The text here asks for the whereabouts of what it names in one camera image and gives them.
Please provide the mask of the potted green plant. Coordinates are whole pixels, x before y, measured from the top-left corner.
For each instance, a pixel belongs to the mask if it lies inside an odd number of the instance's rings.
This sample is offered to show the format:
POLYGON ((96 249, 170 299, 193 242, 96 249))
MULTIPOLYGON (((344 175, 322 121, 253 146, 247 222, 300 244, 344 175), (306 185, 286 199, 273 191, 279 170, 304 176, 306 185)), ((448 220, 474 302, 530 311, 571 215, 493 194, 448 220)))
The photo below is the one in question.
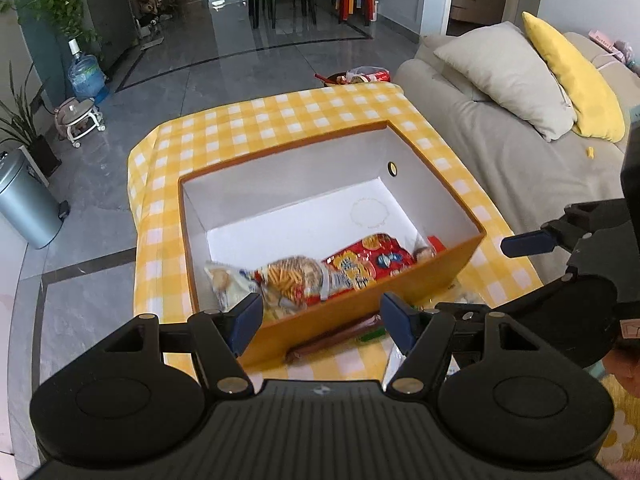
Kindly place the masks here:
POLYGON ((1 101, 1 131, 6 140, 24 145, 36 165, 48 178, 61 166, 61 159, 52 151, 43 133, 39 133, 35 124, 35 112, 28 99, 27 86, 34 66, 29 70, 21 84, 16 84, 12 63, 9 63, 9 92, 11 99, 1 101))

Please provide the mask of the white chips bag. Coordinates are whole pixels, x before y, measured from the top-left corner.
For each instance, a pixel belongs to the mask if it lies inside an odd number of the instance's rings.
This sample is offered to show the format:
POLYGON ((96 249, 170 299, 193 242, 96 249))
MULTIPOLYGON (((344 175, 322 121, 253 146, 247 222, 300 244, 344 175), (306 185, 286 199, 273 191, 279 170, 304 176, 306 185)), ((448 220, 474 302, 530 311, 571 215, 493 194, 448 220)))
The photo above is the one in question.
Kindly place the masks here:
POLYGON ((249 294, 260 293, 260 287, 250 272, 243 269, 209 261, 205 263, 204 271, 212 285, 220 312, 230 311, 249 294))

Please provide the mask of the clear pastry packet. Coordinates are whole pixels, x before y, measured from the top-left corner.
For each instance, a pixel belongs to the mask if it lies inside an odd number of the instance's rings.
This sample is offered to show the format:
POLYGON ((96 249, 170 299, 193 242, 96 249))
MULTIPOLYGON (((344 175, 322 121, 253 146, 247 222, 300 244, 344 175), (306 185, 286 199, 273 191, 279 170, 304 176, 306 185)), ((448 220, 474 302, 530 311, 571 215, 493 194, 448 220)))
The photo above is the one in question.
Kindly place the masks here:
POLYGON ((416 245, 413 259, 416 263, 431 261, 446 250, 446 246, 437 236, 429 235, 423 242, 416 245))

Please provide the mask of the peanut snack bag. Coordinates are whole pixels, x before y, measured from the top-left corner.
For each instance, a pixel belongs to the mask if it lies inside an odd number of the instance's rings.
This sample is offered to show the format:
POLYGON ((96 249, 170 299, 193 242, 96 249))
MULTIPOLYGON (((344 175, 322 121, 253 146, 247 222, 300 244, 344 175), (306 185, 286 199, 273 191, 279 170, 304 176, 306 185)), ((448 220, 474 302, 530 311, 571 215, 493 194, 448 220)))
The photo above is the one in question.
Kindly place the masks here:
POLYGON ((252 273, 266 302, 268 320, 303 312, 352 289, 352 281, 329 263, 295 256, 266 264, 252 273))

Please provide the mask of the red noodle snack bag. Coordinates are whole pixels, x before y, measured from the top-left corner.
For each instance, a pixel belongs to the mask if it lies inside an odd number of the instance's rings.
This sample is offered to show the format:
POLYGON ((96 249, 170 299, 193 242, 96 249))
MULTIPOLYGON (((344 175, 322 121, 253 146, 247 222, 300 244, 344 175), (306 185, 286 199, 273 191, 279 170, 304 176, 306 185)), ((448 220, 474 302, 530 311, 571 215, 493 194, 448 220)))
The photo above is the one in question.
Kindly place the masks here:
POLYGON ((330 294, 368 288, 416 264, 396 238, 385 233, 366 236, 322 263, 330 274, 330 294))

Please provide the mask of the grey trash can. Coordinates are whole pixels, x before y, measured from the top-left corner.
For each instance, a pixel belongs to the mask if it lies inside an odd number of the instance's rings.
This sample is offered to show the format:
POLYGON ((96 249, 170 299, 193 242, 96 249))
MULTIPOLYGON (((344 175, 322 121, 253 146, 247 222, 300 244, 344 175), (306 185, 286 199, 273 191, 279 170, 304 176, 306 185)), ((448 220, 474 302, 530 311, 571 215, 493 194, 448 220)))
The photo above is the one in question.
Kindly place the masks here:
POLYGON ((16 150, 1 159, 1 213, 33 248, 48 246, 70 214, 38 178, 25 154, 16 150))

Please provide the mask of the orange cardboard box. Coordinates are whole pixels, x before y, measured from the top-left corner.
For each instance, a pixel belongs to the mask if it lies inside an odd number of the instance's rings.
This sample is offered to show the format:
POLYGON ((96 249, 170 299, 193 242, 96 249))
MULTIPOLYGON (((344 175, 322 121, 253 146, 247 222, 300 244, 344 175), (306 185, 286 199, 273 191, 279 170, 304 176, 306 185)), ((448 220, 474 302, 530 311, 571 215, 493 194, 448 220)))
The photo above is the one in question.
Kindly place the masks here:
POLYGON ((195 310, 219 306, 208 262, 254 271, 286 257, 323 260, 376 233, 439 254, 361 292, 286 318, 266 316, 241 356, 246 368, 368 318, 386 292, 409 304, 449 285, 485 237, 484 226, 418 140, 369 122, 266 148, 185 174, 178 182, 186 275, 195 310))

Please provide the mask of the beige pillow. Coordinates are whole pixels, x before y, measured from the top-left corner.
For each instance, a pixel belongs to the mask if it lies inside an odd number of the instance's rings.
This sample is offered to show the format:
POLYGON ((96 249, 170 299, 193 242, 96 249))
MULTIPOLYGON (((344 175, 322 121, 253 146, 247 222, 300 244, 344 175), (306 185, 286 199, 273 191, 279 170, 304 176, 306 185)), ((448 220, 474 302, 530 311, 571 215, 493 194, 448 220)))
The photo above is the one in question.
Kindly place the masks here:
POLYGON ((546 62, 509 22, 467 32, 436 48, 435 56, 548 142, 568 133, 577 120, 546 62))

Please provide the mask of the red snack bar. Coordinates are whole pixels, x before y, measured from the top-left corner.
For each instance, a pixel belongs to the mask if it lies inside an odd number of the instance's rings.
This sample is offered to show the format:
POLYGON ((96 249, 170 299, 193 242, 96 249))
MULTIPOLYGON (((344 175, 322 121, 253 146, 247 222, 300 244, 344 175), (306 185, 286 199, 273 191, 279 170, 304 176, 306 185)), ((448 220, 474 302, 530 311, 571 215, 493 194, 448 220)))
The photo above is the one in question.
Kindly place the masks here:
POLYGON ((383 322, 381 315, 379 314, 371 315, 368 318, 362 318, 352 324, 347 324, 337 328, 336 330, 331 330, 329 333, 325 333, 311 339, 311 341, 299 344, 298 346, 288 350, 288 353, 285 356, 285 362, 288 364, 295 363, 306 358, 306 356, 310 356, 311 354, 338 346, 339 344, 344 344, 346 341, 357 339, 358 336, 380 326, 383 327, 383 322))

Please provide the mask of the green sausage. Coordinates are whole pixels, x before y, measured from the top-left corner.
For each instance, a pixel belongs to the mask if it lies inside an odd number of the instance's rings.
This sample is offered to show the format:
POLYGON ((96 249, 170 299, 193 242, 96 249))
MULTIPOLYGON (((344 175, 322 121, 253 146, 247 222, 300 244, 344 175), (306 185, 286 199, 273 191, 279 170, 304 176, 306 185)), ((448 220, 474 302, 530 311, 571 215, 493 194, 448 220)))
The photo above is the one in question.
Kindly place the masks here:
POLYGON ((364 333, 357 337, 357 341, 360 344, 367 344, 370 341, 374 341, 380 339, 386 335, 386 329, 382 326, 375 328, 374 330, 369 330, 367 333, 364 333))

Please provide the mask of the clear candy ball packet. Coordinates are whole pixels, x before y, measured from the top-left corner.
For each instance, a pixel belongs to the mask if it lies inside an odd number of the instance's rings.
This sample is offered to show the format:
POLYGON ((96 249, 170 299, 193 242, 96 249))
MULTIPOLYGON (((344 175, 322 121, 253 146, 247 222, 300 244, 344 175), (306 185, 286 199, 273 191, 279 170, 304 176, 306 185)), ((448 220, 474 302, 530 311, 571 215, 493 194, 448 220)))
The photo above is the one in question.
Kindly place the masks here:
POLYGON ((450 302, 450 304, 486 304, 482 296, 464 288, 452 288, 442 290, 433 297, 425 300, 422 309, 435 309, 441 302, 450 302))

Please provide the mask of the yellow checkered tablecloth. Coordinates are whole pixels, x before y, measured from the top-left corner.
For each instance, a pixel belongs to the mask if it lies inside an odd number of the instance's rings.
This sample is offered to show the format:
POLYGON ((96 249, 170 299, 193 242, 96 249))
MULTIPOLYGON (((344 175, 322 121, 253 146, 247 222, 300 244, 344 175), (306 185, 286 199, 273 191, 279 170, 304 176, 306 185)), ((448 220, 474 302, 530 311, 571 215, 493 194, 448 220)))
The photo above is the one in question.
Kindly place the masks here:
MULTIPOLYGON (((500 242, 510 228, 494 203, 402 91, 393 84, 355 84, 267 96, 180 117, 156 127, 131 151, 128 196, 138 232, 134 312, 153 313, 164 323, 180 323, 200 312, 193 307, 186 275, 178 200, 182 176, 266 148, 369 122, 391 122, 420 141, 427 157, 484 226, 480 246, 442 290, 472 290, 488 306, 497 307, 538 287, 538 275, 529 261, 511 260, 500 252, 500 242)), ((414 306, 422 307, 426 299, 414 306)), ((388 340, 352 342, 292 364, 284 357, 279 362, 243 367, 253 382, 378 378, 388 352, 388 340)))

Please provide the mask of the grey sofa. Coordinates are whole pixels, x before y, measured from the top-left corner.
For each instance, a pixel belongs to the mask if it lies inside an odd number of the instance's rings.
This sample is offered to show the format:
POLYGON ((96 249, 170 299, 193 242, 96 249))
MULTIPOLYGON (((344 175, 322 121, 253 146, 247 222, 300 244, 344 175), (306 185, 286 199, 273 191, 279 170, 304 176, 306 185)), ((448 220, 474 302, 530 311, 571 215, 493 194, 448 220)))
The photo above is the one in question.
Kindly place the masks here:
POLYGON ((538 229, 566 206, 623 195, 624 149, 569 132, 548 142, 527 122, 446 73, 435 50, 449 37, 421 39, 395 81, 489 195, 514 233, 538 229))

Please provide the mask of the red snack basket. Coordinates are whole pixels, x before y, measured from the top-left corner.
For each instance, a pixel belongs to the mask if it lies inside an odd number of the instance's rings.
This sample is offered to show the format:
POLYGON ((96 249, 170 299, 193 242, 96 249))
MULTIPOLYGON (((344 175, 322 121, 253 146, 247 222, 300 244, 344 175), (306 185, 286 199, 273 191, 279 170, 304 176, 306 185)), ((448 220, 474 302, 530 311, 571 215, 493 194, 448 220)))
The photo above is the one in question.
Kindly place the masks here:
POLYGON ((360 66, 330 76, 315 74, 325 86, 341 86, 342 84, 370 84, 370 82, 391 82, 390 72, 383 67, 360 66))

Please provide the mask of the white milk tablet packet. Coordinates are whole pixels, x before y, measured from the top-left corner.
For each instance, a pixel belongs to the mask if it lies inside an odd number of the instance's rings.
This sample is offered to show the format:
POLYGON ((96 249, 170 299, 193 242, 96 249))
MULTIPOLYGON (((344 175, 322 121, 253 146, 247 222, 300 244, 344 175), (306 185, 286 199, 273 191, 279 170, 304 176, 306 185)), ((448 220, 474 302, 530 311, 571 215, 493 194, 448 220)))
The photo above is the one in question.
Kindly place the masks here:
MULTIPOLYGON (((400 352, 396 344, 392 344, 390 347, 390 354, 388 355, 386 367, 382 379, 382 388, 387 389, 390 381, 404 364, 406 357, 400 352)), ((460 370, 460 366, 455 358, 450 359, 448 370, 446 371, 446 377, 450 377, 460 370)))

